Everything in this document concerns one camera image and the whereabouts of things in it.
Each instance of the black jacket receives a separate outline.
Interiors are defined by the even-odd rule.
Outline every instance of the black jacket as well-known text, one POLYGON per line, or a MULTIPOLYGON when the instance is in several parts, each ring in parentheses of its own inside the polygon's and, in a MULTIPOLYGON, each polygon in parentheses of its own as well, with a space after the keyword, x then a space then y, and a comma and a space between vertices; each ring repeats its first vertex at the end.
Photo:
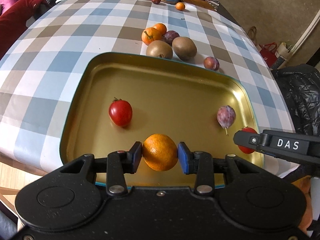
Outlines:
POLYGON ((320 136, 320 72, 306 64, 271 72, 287 104, 296 133, 320 136))

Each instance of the brown kiwi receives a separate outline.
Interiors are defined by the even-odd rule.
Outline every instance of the brown kiwi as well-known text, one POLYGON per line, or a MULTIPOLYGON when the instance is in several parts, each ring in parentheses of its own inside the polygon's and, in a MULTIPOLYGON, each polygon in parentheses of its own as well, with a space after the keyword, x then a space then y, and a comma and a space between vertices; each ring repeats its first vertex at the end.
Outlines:
POLYGON ((197 54, 197 47, 188 37, 177 37, 172 42, 173 51, 181 60, 190 60, 197 54))
POLYGON ((173 52, 166 42, 153 41, 147 47, 146 56, 172 59, 173 52))

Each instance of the red tomato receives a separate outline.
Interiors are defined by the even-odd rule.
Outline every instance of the red tomato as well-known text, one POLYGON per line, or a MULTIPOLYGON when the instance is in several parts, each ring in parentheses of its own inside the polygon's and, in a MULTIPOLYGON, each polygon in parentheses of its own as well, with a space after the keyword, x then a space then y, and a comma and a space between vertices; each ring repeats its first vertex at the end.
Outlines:
POLYGON ((116 125, 124 127, 132 119, 132 107, 127 101, 115 98, 109 107, 109 116, 116 125))
MULTIPOLYGON (((251 128, 251 127, 242 128, 242 131, 250 132, 250 133, 257 133, 256 130, 251 128)), ((242 151, 245 154, 250 154, 250 153, 253 153, 255 151, 254 149, 250 149, 250 148, 247 148, 247 147, 244 147, 244 146, 240 146, 240 145, 238 145, 238 147, 239 147, 240 151, 242 151)))

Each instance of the tablecloth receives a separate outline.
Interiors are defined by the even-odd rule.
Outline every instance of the tablecloth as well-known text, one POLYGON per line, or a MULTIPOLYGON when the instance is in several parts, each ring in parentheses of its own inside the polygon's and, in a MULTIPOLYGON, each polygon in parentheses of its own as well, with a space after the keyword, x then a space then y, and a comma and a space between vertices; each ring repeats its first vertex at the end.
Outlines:
MULTIPOLYGON (((59 154, 68 110, 89 61, 117 51, 145 54, 141 33, 162 22, 190 37, 203 67, 207 56, 246 89, 260 131, 294 130, 281 92, 244 30, 214 11, 186 4, 143 0, 66 0, 38 19, 0 61, 0 151, 36 168, 62 165, 59 154)), ((266 156, 265 167, 280 174, 295 165, 266 156)))

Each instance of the tray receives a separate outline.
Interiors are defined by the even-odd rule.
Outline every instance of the tray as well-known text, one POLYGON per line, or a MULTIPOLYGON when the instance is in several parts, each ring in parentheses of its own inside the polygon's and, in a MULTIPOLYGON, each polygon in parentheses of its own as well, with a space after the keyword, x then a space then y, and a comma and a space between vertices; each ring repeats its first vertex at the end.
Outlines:
MULTIPOLYGON (((123 53, 104 53, 90 61, 71 103, 60 143, 63 163, 83 154, 106 157, 129 150, 135 141, 152 134, 168 135, 176 144, 184 141, 191 151, 215 158, 236 154, 262 167, 260 153, 243 154, 233 135, 249 126, 258 131, 251 103, 242 85, 223 74, 189 64, 123 53), (113 124, 108 115, 112 100, 128 101, 133 109, 127 128, 113 124), (229 136, 216 120, 220 106, 230 105, 236 121, 229 136)), ((157 172, 144 160, 136 174, 125 174, 128 186, 193 186, 195 175, 184 175, 179 162, 169 171, 157 172)), ((215 177, 216 185, 223 177, 215 177)), ((97 181, 105 182, 105 174, 97 181)))

